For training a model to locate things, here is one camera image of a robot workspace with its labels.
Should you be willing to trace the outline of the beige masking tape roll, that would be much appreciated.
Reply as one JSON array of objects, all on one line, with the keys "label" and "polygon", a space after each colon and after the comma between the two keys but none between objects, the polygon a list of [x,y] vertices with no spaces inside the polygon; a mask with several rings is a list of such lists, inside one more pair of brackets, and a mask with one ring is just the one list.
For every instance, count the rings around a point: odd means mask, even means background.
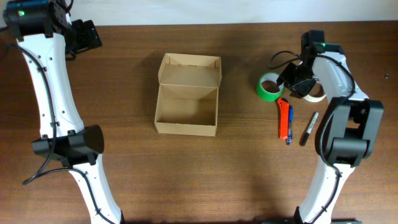
[{"label": "beige masking tape roll", "polygon": [[310,90],[307,96],[304,96],[304,100],[311,103],[318,103],[326,97],[326,93],[320,83],[316,83]]}]

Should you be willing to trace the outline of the blue pen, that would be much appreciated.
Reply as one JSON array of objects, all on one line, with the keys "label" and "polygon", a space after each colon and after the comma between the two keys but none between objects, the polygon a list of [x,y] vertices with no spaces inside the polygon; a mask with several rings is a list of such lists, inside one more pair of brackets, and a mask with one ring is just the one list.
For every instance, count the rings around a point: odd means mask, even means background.
[{"label": "blue pen", "polygon": [[288,117],[288,136],[287,136],[287,145],[288,146],[291,144],[292,139],[293,139],[293,131],[292,131],[293,120],[294,120],[294,109],[290,105],[289,106],[289,117]]}]

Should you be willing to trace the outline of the orange utility knife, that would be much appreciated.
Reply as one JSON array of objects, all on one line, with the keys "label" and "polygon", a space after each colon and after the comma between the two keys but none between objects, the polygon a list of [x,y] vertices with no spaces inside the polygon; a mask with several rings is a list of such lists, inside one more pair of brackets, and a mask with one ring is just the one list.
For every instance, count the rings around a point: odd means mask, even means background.
[{"label": "orange utility knife", "polygon": [[289,134],[289,103],[284,98],[277,99],[279,107],[279,138],[287,140]]}]

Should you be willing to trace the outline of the green tape roll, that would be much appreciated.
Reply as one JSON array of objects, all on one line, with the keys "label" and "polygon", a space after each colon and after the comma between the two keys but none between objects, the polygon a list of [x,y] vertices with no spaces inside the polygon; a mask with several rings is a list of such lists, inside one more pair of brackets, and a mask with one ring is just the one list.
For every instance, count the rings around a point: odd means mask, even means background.
[{"label": "green tape roll", "polygon": [[[280,73],[277,72],[267,72],[264,73],[257,84],[256,92],[257,95],[263,99],[264,101],[276,101],[284,92],[284,84],[278,84],[277,79],[279,78]],[[277,91],[273,92],[270,90],[266,90],[263,87],[263,83],[271,82],[277,86]]]}]

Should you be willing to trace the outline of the brown cardboard box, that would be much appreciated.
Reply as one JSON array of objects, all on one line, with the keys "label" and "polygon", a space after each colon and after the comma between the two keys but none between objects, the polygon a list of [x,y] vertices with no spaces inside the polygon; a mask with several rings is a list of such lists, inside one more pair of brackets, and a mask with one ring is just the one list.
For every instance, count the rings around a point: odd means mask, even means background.
[{"label": "brown cardboard box", "polygon": [[166,53],[158,71],[159,134],[216,136],[221,58]]}]

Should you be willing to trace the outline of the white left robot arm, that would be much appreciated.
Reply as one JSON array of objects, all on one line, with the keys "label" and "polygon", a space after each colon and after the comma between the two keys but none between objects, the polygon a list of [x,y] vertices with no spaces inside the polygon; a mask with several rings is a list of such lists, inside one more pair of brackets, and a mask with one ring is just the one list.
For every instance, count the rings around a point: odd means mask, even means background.
[{"label": "white left robot arm", "polygon": [[71,21],[72,3],[55,0],[8,1],[3,12],[16,43],[9,48],[25,58],[40,113],[40,137],[32,141],[44,163],[32,181],[69,172],[78,184],[92,223],[124,223],[103,168],[104,137],[98,125],[85,126],[73,99],[66,62],[101,47],[91,20]]}]

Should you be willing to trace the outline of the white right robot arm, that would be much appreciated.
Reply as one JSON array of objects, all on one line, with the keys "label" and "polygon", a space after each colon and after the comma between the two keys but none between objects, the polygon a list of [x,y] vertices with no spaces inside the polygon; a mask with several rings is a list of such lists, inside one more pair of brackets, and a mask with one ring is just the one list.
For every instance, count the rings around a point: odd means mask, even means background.
[{"label": "white right robot arm", "polygon": [[338,196],[355,168],[373,152],[384,107],[371,100],[350,73],[343,48],[325,41],[322,30],[301,36],[301,53],[284,63],[277,79],[294,96],[320,83],[328,108],[315,134],[318,165],[310,190],[294,213],[295,223],[331,223]]}]

